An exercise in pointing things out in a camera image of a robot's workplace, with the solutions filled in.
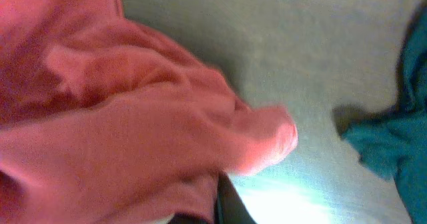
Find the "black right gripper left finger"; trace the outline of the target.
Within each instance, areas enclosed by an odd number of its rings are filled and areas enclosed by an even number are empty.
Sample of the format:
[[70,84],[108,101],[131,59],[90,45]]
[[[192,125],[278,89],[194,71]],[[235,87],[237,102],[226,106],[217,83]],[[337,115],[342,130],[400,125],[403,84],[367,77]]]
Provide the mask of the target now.
[[176,214],[167,224],[208,224],[208,222],[198,217]]

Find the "orange t-shirt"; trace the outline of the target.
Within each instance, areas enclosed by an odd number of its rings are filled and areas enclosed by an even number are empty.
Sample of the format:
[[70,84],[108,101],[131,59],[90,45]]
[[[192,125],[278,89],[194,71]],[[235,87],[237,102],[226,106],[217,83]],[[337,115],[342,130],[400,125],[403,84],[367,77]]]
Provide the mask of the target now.
[[213,223],[221,174],[297,142],[121,0],[1,0],[2,223]]

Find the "dark teal t-shirt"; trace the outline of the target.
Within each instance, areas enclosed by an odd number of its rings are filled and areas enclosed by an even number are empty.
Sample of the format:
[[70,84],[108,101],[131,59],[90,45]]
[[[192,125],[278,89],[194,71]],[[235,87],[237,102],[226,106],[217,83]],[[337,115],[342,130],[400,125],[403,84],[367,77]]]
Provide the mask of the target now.
[[349,124],[341,134],[360,164],[393,179],[413,223],[426,222],[426,6],[409,26],[399,60],[397,109]]

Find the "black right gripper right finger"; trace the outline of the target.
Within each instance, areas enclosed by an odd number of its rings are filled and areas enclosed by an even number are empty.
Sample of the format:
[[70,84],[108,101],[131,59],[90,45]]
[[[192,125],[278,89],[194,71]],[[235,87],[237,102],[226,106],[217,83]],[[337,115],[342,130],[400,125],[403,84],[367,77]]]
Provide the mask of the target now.
[[226,174],[218,179],[216,224],[256,224]]

